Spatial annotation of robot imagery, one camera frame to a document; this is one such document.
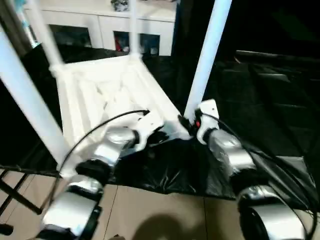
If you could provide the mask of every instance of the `black plastic sheet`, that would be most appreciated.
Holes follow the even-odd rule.
[[[59,49],[66,63],[121,54],[105,49],[71,46],[61,46]],[[157,56],[144,57],[143,61],[183,113],[196,60]],[[57,85],[48,70],[42,48],[35,48],[23,59],[23,63],[61,126]],[[320,179],[315,173],[320,167],[316,150],[319,147],[315,148],[314,145],[320,146],[317,143],[320,141],[317,124],[320,99],[314,89],[320,89],[319,76],[318,72],[311,72],[305,67],[217,62],[204,96],[204,99],[216,100],[220,118],[245,140],[253,144],[260,143],[278,156],[305,155],[305,161],[289,159],[288,162],[302,170],[315,199],[317,194],[309,171],[318,185]],[[7,141],[2,149],[0,166],[21,172],[54,175],[55,161],[4,86],[1,87],[1,98],[6,112],[1,123],[6,126],[4,136]],[[262,169],[265,173],[273,172],[278,178],[285,179],[283,172],[275,166],[263,166]],[[153,148],[147,147],[144,151],[121,159],[110,177],[110,183],[163,194],[178,192],[234,199],[220,164],[207,147],[195,139],[176,139]],[[295,191],[294,187],[288,179],[283,189]],[[297,203],[294,196],[291,200]]]

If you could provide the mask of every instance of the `beige floor tile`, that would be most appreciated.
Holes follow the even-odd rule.
[[[205,198],[208,240],[244,240],[235,201]]]
[[[102,207],[102,213],[99,218],[99,225],[95,230],[92,240],[104,239],[116,192],[117,186],[115,185],[107,185],[104,187],[104,195],[99,204],[99,206]]]
[[[36,206],[41,206],[47,197],[54,178],[36,175],[26,189],[24,196]],[[3,240],[25,240],[34,237],[40,227],[41,215],[36,215],[22,204],[18,204],[7,221],[14,227],[10,236],[1,236]]]
[[[21,179],[22,176],[23,176],[23,173],[21,173],[21,172],[10,171],[5,176],[5,178],[3,180],[9,186],[14,188],[16,186],[16,184],[19,182],[19,180]],[[22,195],[24,194],[24,192],[26,191],[28,185],[32,181],[33,177],[34,177],[34,175],[29,175],[27,177],[27,179],[24,181],[24,183],[22,184],[22,186],[18,190],[18,192],[20,194],[22,194]],[[7,196],[8,195],[6,193],[4,193],[3,191],[0,190],[0,205],[5,201]],[[7,222],[7,220],[9,219],[10,215],[12,214],[13,210],[16,208],[17,205],[18,205],[18,202],[16,200],[12,199],[12,201],[9,203],[9,205],[6,207],[6,209],[4,210],[2,215],[0,216],[0,224],[3,224],[5,222]]]
[[[204,200],[119,186],[104,240],[206,240]]]
[[[19,175],[19,178],[17,179],[18,181],[20,180],[20,178],[22,177],[22,173],[20,172],[12,172],[10,174],[14,174],[14,175]],[[25,193],[25,191],[27,190],[29,184],[31,183],[32,179],[34,178],[34,175],[29,175],[26,180],[24,181],[24,183],[22,184],[22,186],[20,187],[20,189],[18,190],[18,193],[20,193],[21,195],[23,195]],[[9,205],[6,207],[6,209],[4,210],[4,212],[1,214],[0,216],[0,224],[4,224],[8,221],[8,219],[10,218],[12,212],[14,211],[14,209],[18,206],[18,202],[15,199],[12,199],[11,202],[9,203]]]

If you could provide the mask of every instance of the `wire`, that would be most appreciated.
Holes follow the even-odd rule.
[[[212,116],[210,114],[206,114],[203,113],[204,116],[208,116],[210,118],[213,118],[214,120],[216,120],[218,123],[222,124],[226,130],[231,133],[232,135],[234,135],[239,142],[242,144],[242,147],[248,152],[248,154],[250,155],[250,157],[254,160],[255,158],[252,155],[252,151],[244,144],[244,141],[239,137],[239,135],[231,129],[231,127],[229,127],[224,121],[222,121],[221,119]],[[301,184],[301,182],[295,177],[295,175],[290,172],[288,169],[293,169],[294,167],[289,165],[287,162],[285,162],[283,159],[273,156],[273,154],[271,154],[272,156],[270,156],[269,154],[267,154],[266,152],[262,151],[260,149],[261,152],[263,152],[267,157],[264,157],[265,159],[268,159],[270,161],[272,161],[274,164],[276,164],[279,168],[281,168],[281,170],[283,170],[294,182],[296,185],[299,186],[299,188],[301,189],[301,191],[303,192],[304,196],[306,197],[306,199],[308,200],[309,203],[309,208],[310,211],[313,215],[313,219],[312,219],[312,227],[311,230],[309,232],[306,231],[305,235],[306,235],[306,240],[312,240],[313,235],[315,234],[316,228],[317,228],[317,222],[318,222],[318,206],[315,203],[315,201],[311,200],[310,197],[310,193],[308,193],[308,191],[306,190],[306,188]]]
[[[67,160],[69,159],[69,157],[71,156],[71,154],[73,153],[73,151],[79,146],[80,143],[82,143],[82,141],[87,137],[89,136],[90,134],[92,134],[95,130],[101,128],[102,126],[108,124],[109,122],[115,120],[115,119],[118,119],[120,117],[123,117],[123,116],[126,116],[126,115],[129,115],[129,114],[136,114],[136,113],[143,113],[144,115],[146,115],[149,111],[148,110],[134,110],[134,111],[128,111],[128,112],[125,112],[125,113],[122,113],[122,114],[119,114],[115,117],[112,117],[108,120],[105,120],[103,122],[101,122],[99,125],[95,126],[93,129],[91,129],[90,131],[88,131],[69,151],[68,153],[65,155],[64,157],[64,160],[61,164],[61,167],[59,169],[59,171],[57,172],[57,175],[56,175],[56,178],[55,178],[55,181],[53,183],[53,186],[52,186],[52,189],[51,189],[51,192],[50,192],[50,195],[49,195],[49,203],[51,204],[53,202],[53,199],[54,199],[54,196],[55,196],[55,193],[56,193],[56,188],[57,188],[57,185],[60,181],[60,172],[62,170],[62,168],[64,167],[65,163],[67,162]]]

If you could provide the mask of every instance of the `white cabinet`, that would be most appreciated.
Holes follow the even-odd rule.
[[[30,9],[26,9],[25,13],[28,20],[32,24],[32,11]],[[88,32],[90,45],[93,48],[103,48],[101,30],[99,27],[99,20],[97,15],[47,10],[43,10],[42,15],[45,23],[48,25],[83,28],[84,31]],[[41,41],[39,34],[36,31],[35,36],[38,40]]]
[[[114,11],[111,0],[38,0],[46,24],[54,37],[59,30],[87,35],[93,48],[116,49],[114,32],[129,32],[130,13]],[[24,6],[32,24],[30,6]],[[141,34],[158,36],[159,55],[170,56],[174,38],[177,2],[165,0],[137,0],[137,30]]]

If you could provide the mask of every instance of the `black folding stand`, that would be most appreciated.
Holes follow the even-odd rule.
[[[37,215],[40,215],[43,211],[43,209],[37,207],[32,202],[30,202],[28,199],[26,199],[24,196],[22,196],[20,193],[18,193],[20,187],[27,179],[28,175],[27,173],[23,174],[19,182],[15,185],[14,188],[9,186],[3,181],[3,178],[8,174],[8,170],[4,170],[0,174],[0,190],[4,191],[6,194],[8,194],[8,197],[5,199],[3,204],[0,206],[0,216],[4,213],[6,207],[9,205],[12,199],[15,199],[19,203],[26,206],[31,211],[35,212]],[[0,234],[2,235],[10,235],[14,230],[14,227],[8,224],[0,224]]]

